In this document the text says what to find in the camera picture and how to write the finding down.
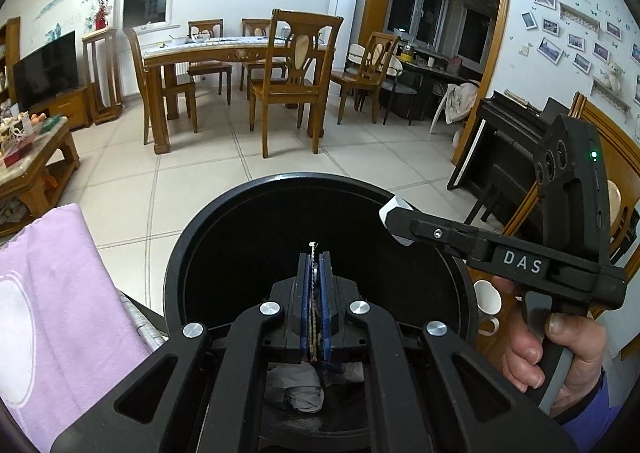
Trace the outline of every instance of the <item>flat screen tv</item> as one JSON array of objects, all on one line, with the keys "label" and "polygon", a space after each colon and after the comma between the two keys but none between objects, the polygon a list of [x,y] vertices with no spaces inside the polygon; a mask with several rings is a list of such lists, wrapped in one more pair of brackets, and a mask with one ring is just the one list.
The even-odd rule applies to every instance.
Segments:
[{"label": "flat screen tv", "polygon": [[76,33],[66,34],[18,61],[14,65],[14,84],[23,112],[77,88]]}]

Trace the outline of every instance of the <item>finger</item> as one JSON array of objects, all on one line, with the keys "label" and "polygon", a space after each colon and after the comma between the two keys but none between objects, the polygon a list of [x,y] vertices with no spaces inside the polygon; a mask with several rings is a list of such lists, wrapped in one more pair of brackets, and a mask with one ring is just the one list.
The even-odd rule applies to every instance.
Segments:
[{"label": "finger", "polygon": [[514,305],[509,314],[509,343],[513,352],[535,365],[542,357],[542,343],[527,326],[522,306]]},{"label": "finger", "polygon": [[506,279],[500,276],[494,276],[490,280],[491,284],[503,294],[513,294],[515,284],[510,279]]},{"label": "finger", "polygon": [[540,367],[532,365],[527,359],[517,355],[511,348],[504,351],[504,359],[507,368],[516,381],[530,386],[531,388],[539,388],[545,380],[545,374]]},{"label": "finger", "polygon": [[568,347],[583,362],[602,362],[607,347],[607,331],[593,319],[551,314],[546,321],[545,332],[550,340]]},{"label": "finger", "polygon": [[522,393],[525,393],[527,391],[527,385],[521,383],[513,376],[513,373],[511,373],[511,370],[507,366],[507,359],[506,357],[504,357],[504,354],[502,354],[502,375],[504,375],[507,380]]}]

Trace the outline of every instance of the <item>black trash can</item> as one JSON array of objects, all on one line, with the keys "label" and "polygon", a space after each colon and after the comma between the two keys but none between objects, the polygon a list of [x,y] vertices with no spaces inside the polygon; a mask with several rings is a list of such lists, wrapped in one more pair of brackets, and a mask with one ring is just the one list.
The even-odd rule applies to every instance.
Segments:
[{"label": "black trash can", "polygon": [[[331,253],[334,274],[357,282],[364,299],[397,321],[443,321],[473,343],[478,312],[466,266],[428,245],[396,242],[378,216],[393,196],[350,178],[292,173],[216,198],[189,223],[170,256],[164,282],[170,334],[192,321],[208,327],[234,321],[266,300],[273,283],[295,276],[300,253],[315,241],[318,251]],[[265,404],[262,443],[301,451],[368,446],[362,385],[331,388],[315,414]]]}]

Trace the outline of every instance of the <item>mug handle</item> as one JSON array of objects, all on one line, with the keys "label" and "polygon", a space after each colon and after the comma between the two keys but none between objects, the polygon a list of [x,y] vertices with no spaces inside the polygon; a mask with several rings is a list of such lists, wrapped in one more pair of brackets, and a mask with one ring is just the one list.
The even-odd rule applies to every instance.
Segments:
[{"label": "mug handle", "polygon": [[486,330],[478,329],[478,334],[480,334],[481,336],[491,337],[495,335],[495,333],[500,328],[500,322],[498,321],[498,318],[493,318],[493,317],[487,319],[487,321],[491,321],[494,324],[494,330],[492,332],[487,332]]}]

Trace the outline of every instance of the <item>purple sleeve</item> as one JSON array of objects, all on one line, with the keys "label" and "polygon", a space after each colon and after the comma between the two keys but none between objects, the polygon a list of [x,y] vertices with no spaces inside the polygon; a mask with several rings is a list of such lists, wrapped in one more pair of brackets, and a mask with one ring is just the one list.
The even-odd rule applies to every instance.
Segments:
[{"label": "purple sleeve", "polygon": [[580,453],[587,453],[605,434],[620,408],[621,406],[609,407],[607,376],[604,375],[602,387],[589,406],[578,417],[563,424],[562,429],[574,439]]}]

